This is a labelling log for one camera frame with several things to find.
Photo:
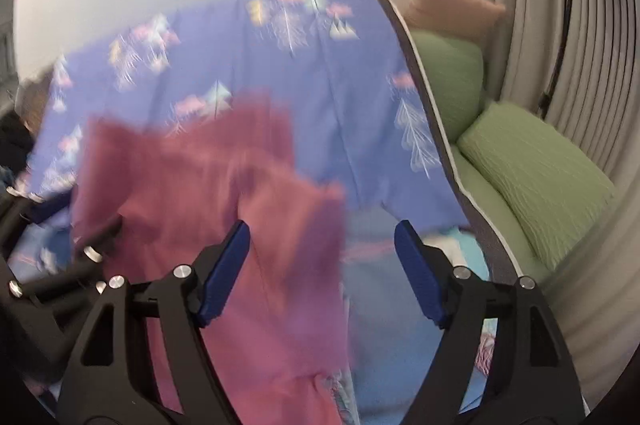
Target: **blue gripper pad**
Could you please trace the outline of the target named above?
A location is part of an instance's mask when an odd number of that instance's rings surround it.
[[[202,304],[196,315],[196,320],[201,327],[209,325],[214,318],[219,317],[222,313],[231,288],[236,283],[238,273],[240,273],[244,259],[249,252],[250,242],[249,227],[246,223],[241,222],[235,233],[228,238],[218,262],[204,282]]]
[[[437,253],[442,254],[445,261],[448,262],[448,259],[441,250],[423,245],[420,236],[408,221],[400,221],[396,225],[394,244],[398,259],[400,259],[404,273],[412,290],[414,290],[422,313],[438,326],[443,325],[448,315],[442,299],[442,280],[438,280],[436,272],[431,269],[423,257],[422,250],[425,253],[434,253],[437,250]]]

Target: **green sofa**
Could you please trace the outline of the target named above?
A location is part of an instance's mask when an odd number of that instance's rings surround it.
[[[613,185],[551,126],[511,104],[483,105],[479,47],[424,30],[411,34],[462,186],[524,274],[544,281],[600,216]]]

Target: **silver bolt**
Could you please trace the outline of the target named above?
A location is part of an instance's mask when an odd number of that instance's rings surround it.
[[[102,262],[102,256],[94,250],[93,246],[86,246],[84,254],[94,262]]]
[[[9,291],[17,299],[22,297],[22,288],[15,280],[9,281]]]
[[[191,275],[191,266],[188,264],[181,264],[174,268],[174,277],[178,279],[185,279]]]
[[[456,266],[453,269],[453,275],[456,279],[468,279],[471,277],[471,270],[469,270],[466,266]]]
[[[109,280],[109,288],[117,289],[124,285],[124,277],[122,275],[114,275]]]
[[[533,290],[533,288],[536,287],[536,281],[525,275],[524,277],[520,277],[520,286],[525,290]]]

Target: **orange pillow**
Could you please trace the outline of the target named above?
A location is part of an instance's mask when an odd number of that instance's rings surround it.
[[[487,0],[411,0],[404,20],[413,28],[484,46],[505,11],[503,4]]]

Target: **red cloth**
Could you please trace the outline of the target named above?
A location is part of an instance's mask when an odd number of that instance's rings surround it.
[[[202,330],[246,425],[340,424],[324,379],[347,362],[343,194],[300,179],[292,163],[288,118],[265,103],[236,103],[174,136],[99,120],[88,131],[72,208],[76,237],[124,217],[105,268],[133,283],[190,263],[236,219],[249,225],[249,255],[222,316]],[[178,408],[153,326],[150,343],[162,400]]]

